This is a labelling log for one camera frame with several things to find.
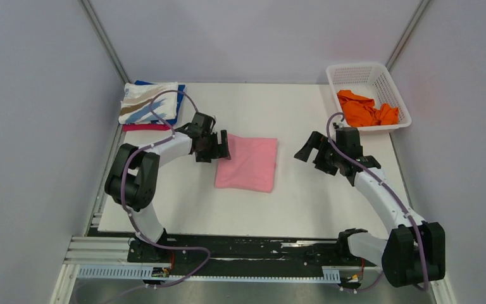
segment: gray floor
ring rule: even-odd
[[[376,273],[365,274],[370,284]],[[116,279],[79,280],[76,286],[77,303],[103,303],[122,291],[142,284],[141,281]],[[167,289],[140,289],[112,301],[114,304],[143,303],[434,303],[433,294],[422,293],[414,287],[393,288],[386,279],[371,291],[347,294],[327,284],[292,283],[232,283],[232,282],[183,282]]]

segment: striped towel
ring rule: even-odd
[[[149,124],[157,118],[150,112],[150,102],[157,94],[166,90],[177,90],[178,82],[167,82],[152,85],[125,85],[124,100],[121,102],[121,124]],[[161,95],[153,104],[152,109],[161,118],[174,119],[177,115],[177,93]]]

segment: blue cloth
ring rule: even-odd
[[[137,85],[137,86],[146,86],[148,84],[153,84],[153,83],[146,82],[146,81],[141,81],[141,80],[135,81],[135,85]],[[178,85],[178,91],[182,91],[183,92],[184,89],[185,89],[185,84]],[[184,95],[178,93],[178,97],[176,99],[176,118],[174,118],[174,119],[168,119],[166,122],[168,122],[171,125],[175,125],[178,122],[178,116],[180,114],[180,106],[182,105],[182,101],[183,100],[184,100]],[[154,120],[154,121],[152,121],[152,124],[162,124],[162,123],[160,123],[159,120]]]

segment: perforated metal strip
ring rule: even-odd
[[[170,277],[152,277],[153,267],[133,265],[81,265],[77,274],[80,279],[139,279],[174,281],[182,275]],[[340,272],[334,269],[323,269],[323,277],[225,277],[194,275],[190,281],[211,282],[303,282],[303,283],[339,283]]]

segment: stack of folded cloths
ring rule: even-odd
[[[118,122],[123,125],[123,131],[168,130],[169,128],[160,122],[150,109],[169,124],[175,125],[184,95],[175,92],[166,93],[158,97],[151,107],[150,104],[153,98],[163,91],[184,89],[185,85],[178,85],[177,82],[151,84],[138,80],[135,84],[126,84],[118,118]]]

